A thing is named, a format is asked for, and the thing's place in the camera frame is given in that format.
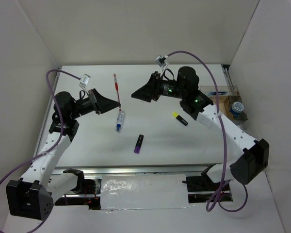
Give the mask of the red gel pen clear cap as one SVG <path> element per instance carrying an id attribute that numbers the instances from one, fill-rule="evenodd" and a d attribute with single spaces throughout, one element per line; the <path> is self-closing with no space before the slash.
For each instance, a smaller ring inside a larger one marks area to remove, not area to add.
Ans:
<path id="1" fill-rule="evenodd" d="M 113 74 L 113 78 L 114 78 L 114 86 L 115 86 L 115 90 L 117 94 L 117 100 L 120 103 L 119 88 L 118 88 L 117 76 L 115 73 Z"/>

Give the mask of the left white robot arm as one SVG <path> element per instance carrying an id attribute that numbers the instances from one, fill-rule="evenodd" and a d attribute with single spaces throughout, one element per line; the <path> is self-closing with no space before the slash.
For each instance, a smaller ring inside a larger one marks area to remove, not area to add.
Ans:
<path id="1" fill-rule="evenodd" d="M 51 175 L 76 136 L 79 128 L 76 119 L 90 112 L 103 114 L 119 105 L 119 102 L 103 97 L 96 89 L 89 90 L 88 96 L 79 100 L 66 91 L 55 95 L 55 112 L 41 157 L 34 159 L 17 181 L 10 180 L 6 186 L 11 215 L 44 221 L 55 202 L 66 192 L 79 194 L 85 190 L 86 181 L 81 170 L 67 168 L 55 180 Z"/>

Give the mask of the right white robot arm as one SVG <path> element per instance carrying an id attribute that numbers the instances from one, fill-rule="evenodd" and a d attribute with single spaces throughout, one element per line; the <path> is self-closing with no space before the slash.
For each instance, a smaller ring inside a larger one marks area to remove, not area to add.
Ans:
<path id="1" fill-rule="evenodd" d="M 270 145 L 265 139 L 257 140 L 248 135 L 218 111 L 198 84 L 199 77 L 192 67 L 181 67 L 174 80 L 164 80 L 156 71 L 131 96 L 146 102 L 157 101 L 161 96 L 180 99 L 184 112 L 223 139 L 226 165 L 216 164 L 205 171 L 202 185 L 206 190 L 218 186 L 222 172 L 226 179 L 247 185 L 267 167 Z"/>

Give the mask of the blue gel pen teal end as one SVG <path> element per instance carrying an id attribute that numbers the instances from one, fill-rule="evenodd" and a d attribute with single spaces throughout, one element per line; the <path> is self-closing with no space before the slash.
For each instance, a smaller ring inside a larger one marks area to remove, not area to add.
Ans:
<path id="1" fill-rule="evenodd" d="M 219 96 L 225 96 L 227 95 L 228 92 L 227 91 L 219 91 L 218 93 L 216 92 L 209 92 L 208 93 L 208 96 L 216 96 L 216 95 L 219 95 Z"/>

